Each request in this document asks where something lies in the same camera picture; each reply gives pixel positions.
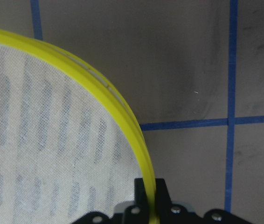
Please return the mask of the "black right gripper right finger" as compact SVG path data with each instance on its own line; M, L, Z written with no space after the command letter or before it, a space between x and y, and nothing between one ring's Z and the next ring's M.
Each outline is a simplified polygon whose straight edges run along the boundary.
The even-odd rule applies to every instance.
M160 224L194 224L188 204L172 201L164 179L156 179L156 214Z

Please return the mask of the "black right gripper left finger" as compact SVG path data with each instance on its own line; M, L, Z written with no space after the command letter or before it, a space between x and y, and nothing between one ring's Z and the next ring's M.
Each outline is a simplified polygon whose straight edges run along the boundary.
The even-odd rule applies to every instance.
M134 199L117 204L114 208L114 224L148 224L149 207L141 178L134 180Z

